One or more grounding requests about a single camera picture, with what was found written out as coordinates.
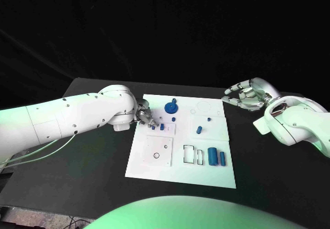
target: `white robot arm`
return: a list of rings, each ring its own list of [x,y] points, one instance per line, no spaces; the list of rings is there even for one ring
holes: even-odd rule
[[[330,157],[330,113],[322,106],[307,98],[281,97],[260,78],[233,85],[224,94],[239,89],[239,99],[224,96],[222,101],[249,111],[266,107],[263,117],[253,122],[260,134],[271,132],[286,146],[304,140]]]
[[[139,121],[157,126],[148,102],[129,89],[111,85],[87,93],[0,111],[0,162],[21,150],[86,132],[106,123],[113,130]]]

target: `black table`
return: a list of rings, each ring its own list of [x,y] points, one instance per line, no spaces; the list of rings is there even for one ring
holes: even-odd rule
[[[142,94],[161,94],[220,99],[224,91],[77,78],[64,97],[98,92],[111,84],[128,86],[136,98]],[[330,159],[307,142],[285,146],[271,134],[260,135],[252,121],[262,112],[249,113],[224,104],[224,116],[236,189],[125,177],[135,125],[122,132],[113,132],[106,125],[79,134],[47,159],[18,166],[0,194],[0,205],[98,218],[144,198],[187,195],[243,204],[308,228],[327,228]],[[40,154],[49,154],[67,139],[59,140]]]

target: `blue object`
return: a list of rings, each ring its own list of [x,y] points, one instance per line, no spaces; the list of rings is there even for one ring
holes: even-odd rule
[[[224,153],[220,152],[220,160],[222,160],[222,166],[224,166]]]
[[[217,154],[216,154],[216,148],[214,147],[207,149],[207,154],[209,154],[209,165],[210,166],[219,165],[219,163],[217,163]]]
[[[164,111],[165,113],[173,114],[177,112],[177,109],[177,100],[173,99],[171,102],[164,105]]]
[[[200,134],[200,132],[201,132],[201,127],[198,126],[196,133]]]

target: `floor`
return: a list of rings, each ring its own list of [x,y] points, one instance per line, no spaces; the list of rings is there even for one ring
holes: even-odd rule
[[[23,156],[27,153],[27,150],[18,152],[11,159]],[[13,166],[5,169],[0,169],[1,174],[13,173],[17,166]],[[10,178],[0,179],[0,192],[5,183]],[[85,218],[73,218],[73,220],[85,220],[87,222],[93,222],[92,219]],[[70,224],[70,217],[64,215],[57,215],[46,212],[37,212],[31,210],[24,210],[20,208],[1,208],[0,207],[0,221],[15,223],[17,225],[28,226],[28,227],[43,227],[46,229],[63,229]],[[86,222],[77,221],[76,224],[72,224],[70,228],[75,229],[76,227],[83,228],[87,225]]]

